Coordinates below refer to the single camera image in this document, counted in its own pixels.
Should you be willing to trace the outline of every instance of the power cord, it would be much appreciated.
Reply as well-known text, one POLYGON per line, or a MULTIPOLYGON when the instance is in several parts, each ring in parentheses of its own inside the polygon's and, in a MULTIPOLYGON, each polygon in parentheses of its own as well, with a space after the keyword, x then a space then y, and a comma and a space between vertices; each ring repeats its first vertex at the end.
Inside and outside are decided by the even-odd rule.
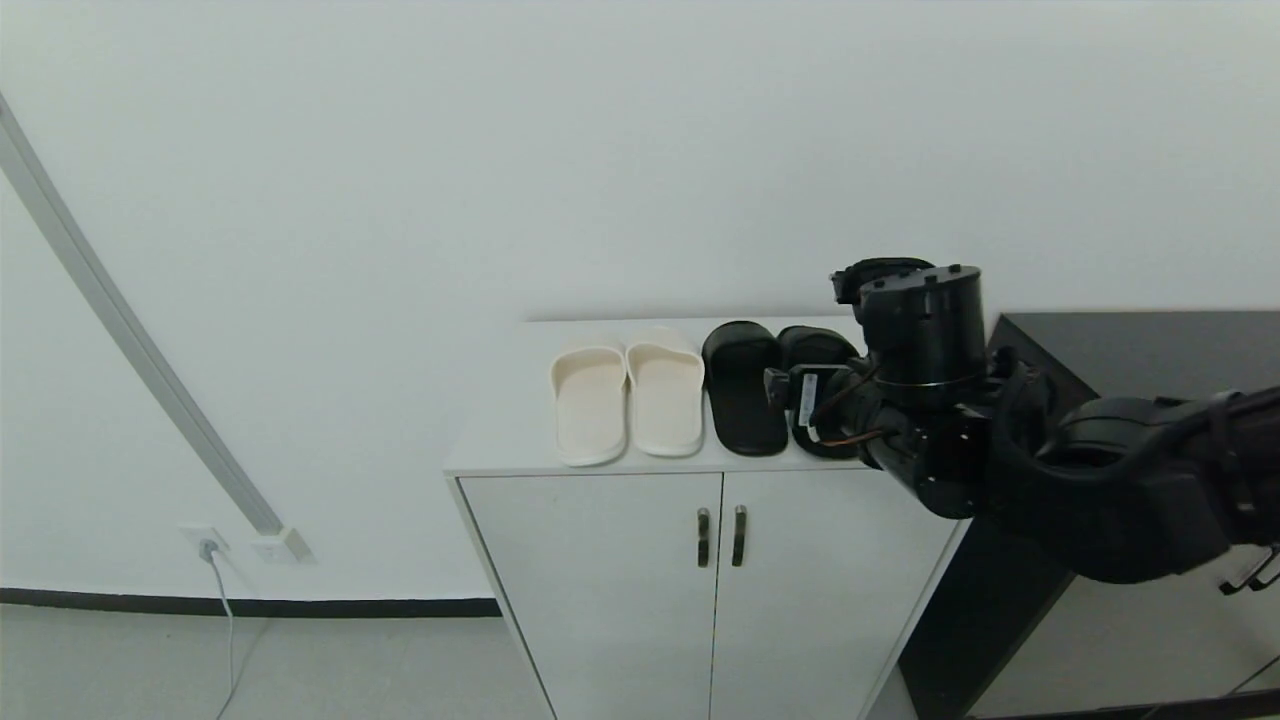
POLYGON ((227 712, 227 706, 236 697, 236 687, 239 682, 236 678, 236 616, 232 615, 232 606, 227 602, 227 588, 223 585, 223 574, 218 570, 218 564, 214 562, 215 552, 218 552, 216 542, 206 539, 200 543, 200 559, 209 562, 209 566, 214 569, 214 579, 218 580, 218 597, 223 601, 223 610, 227 611, 227 700, 223 701, 218 715, 214 716, 214 720, 221 720, 223 714, 227 712))

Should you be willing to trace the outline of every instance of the slide sandal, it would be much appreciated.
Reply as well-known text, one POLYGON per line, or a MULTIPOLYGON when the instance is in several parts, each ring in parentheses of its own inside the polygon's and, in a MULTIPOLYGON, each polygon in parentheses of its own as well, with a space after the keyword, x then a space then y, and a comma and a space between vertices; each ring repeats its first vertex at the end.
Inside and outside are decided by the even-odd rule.
POLYGON ((627 369, 622 343, 579 343, 552 363, 556 452, 572 468, 608 462, 627 448, 627 369))
POLYGON ((627 347, 631 436, 660 457, 684 457, 703 446, 703 359, 671 328, 648 328, 627 347))
MULTIPOLYGON (((813 328, 809 325, 791 325, 778 333, 778 343, 782 346, 782 368, 790 370, 796 365, 844 365, 849 360, 858 357, 858 350, 845 340, 845 336, 827 328, 813 328)), ((822 379, 814 386, 814 405, 820 405, 822 400, 829 395, 822 379)), ((826 446, 824 438, 842 437, 840 418, 832 413, 829 418, 819 421, 810 430, 809 425, 800 424, 799 410, 791 414, 791 437, 795 438, 805 452, 818 457, 850 459, 858 457, 856 445, 826 446)))
POLYGON ((707 393, 721 443, 739 455, 777 455, 787 447, 787 419, 771 409, 764 369, 782 368, 782 346, 750 320, 712 331, 703 342, 707 393))

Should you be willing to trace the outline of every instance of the cabinet handle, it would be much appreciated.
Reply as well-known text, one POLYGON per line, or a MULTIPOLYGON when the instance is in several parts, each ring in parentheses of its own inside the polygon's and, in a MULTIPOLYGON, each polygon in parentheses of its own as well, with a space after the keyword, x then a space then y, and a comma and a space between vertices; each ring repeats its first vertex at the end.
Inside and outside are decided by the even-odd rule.
POLYGON ((705 568, 712 556, 712 512, 705 507, 698 511, 698 566, 705 568))
POLYGON ((742 551, 746 548, 746 506, 733 509, 733 566, 742 566, 742 551))

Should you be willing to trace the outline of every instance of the white cable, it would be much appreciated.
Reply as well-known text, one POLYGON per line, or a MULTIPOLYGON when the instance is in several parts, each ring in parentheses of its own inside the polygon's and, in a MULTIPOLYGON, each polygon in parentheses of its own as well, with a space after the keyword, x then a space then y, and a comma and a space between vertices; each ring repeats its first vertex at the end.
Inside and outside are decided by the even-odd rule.
POLYGON ((227 602, 227 588, 223 587, 223 574, 218 571, 218 564, 214 562, 214 552, 218 551, 210 551, 206 561, 214 569, 214 578, 218 580, 218 597, 223 601, 223 610, 227 611, 227 700, 223 701, 218 715, 214 716, 214 720, 221 720, 223 714, 227 712, 227 706, 236 697, 236 687, 239 683, 236 679, 236 616, 232 615, 232 606, 227 602))

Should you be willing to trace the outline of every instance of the white wall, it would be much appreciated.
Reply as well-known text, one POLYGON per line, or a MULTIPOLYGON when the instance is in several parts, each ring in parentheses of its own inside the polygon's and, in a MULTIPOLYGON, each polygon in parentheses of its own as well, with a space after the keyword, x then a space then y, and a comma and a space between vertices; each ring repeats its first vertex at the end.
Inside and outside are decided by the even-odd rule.
POLYGON ((1280 5, 36 3, 0 86, 320 562, 265 566, 10 196, 3 583, 488 594, 436 466, 524 318, 840 313, 919 254, 988 313, 1274 306, 1280 5))

